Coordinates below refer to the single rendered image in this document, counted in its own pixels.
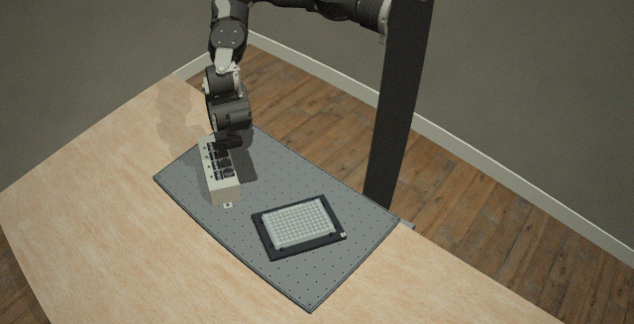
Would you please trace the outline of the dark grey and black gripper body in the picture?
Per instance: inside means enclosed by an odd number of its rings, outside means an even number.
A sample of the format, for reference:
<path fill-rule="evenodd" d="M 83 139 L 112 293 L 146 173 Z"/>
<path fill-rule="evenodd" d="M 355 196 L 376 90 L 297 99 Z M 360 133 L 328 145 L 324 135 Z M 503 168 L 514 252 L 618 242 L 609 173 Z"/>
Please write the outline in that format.
<path fill-rule="evenodd" d="M 252 111 L 248 99 L 247 88 L 241 82 L 241 70 L 237 65 L 239 90 L 212 96 L 206 95 L 206 107 L 210 125 L 213 130 L 212 114 L 215 114 L 217 129 L 229 127 L 231 131 L 247 130 L 252 124 Z M 243 86 L 243 87 L 241 87 Z"/>

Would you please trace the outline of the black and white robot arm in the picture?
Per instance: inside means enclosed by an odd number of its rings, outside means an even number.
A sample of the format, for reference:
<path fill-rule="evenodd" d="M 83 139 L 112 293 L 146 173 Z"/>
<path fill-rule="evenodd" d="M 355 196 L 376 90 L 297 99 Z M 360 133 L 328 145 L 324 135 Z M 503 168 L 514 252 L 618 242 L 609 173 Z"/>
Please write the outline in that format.
<path fill-rule="evenodd" d="M 206 95 L 239 90 L 236 64 L 247 46 L 249 10 L 262 1 L 277 7 L 305 8 L 331 21 L 359 23 L 379 33 L 378 42 L 386 45 L 391 0 L 212 0 L 208 51 L 214 65 L 206 66 L 206 77 L 201 84 Z"/>

